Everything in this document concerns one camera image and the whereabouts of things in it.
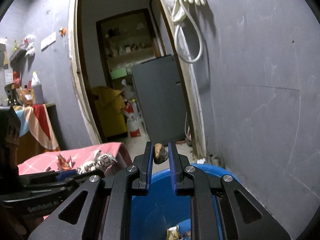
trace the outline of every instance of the wall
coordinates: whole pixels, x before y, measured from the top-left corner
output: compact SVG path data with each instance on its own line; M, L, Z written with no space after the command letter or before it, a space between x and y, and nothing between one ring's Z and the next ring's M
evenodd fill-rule
M91 140L82 118L71 80L69 52L58 33L68 27L69 0L33 0L25 19L24 33L36 36L34 58L26 62L22 84L32 78L36 71L43 86L46 102L56 104L52 125L59 124L61 133L56 133L61 148L76 149L91 145ZM57 41L47 49L40 50L40 42L53 32Z
M0 22L0 37L8 38L7 45L4 46L0 44L0 104L6 105L4 101L7 96L4 91L4 72L3 68L8 66L3 66L4 62L4 51L7 51L8 57L13 53L14 41L18 43L23 40L25 34L23 32L23 22L27 14L28 6L30 2L28 0L14 0L12 5L7 10L3 19Z
M81 21L84 57L91 87L105 86L96 22L105 18L149 7L149 0L82 0Z
M214 113L207 149L295 239L320 204L319 23L304 0L207 2L191 8L197 83L211 95L201 105ZM189 22L184 33L194 57Z

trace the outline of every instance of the black metal bracket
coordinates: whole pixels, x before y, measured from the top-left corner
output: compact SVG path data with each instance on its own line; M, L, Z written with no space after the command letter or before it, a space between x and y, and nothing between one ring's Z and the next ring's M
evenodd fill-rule
M0 204L26 217L42 217L52 213L72 192L92 175L104 177L95 170L57 181L61 172L49 171L18 176L19 190L0 195Z
M131 198L148 194L152 148L147 142L144 154L112 177L91 176L31 233L29 240L129 240Z

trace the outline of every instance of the plastic bottle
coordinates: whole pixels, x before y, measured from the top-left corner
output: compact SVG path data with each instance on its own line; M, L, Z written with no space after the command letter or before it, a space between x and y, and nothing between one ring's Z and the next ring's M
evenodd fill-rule
M35 105L44 104L42 85L35 71L32 73L31 87L35 96Z
M8 104L7 104L7 106L12 106L12 99L11 99L10 90L8 90Z

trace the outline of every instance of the silver screw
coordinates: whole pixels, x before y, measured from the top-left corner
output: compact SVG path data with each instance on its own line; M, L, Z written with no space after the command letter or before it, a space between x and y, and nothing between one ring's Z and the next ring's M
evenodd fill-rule
M91 182L97 182L100 179L100 177L98 175L92 175L89 180Z
M230 182L230 181L233 180L233 178L232 178L232 176L230 176L230 175L224 175L224 176L223 176L223 180L226 181L226 182Z
M194 166L187 166L186 167L187 172L194 172L195 170L196 170L196 168Z
M137 166L131 165L127 168L127 171L129 172L135 172L137 170Z

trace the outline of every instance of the refrigerator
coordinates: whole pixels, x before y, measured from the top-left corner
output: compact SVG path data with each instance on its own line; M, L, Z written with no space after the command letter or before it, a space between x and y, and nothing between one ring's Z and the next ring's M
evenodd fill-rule
M133 66L132 79L150 140L164 146L184 140L186 105L174 57Z

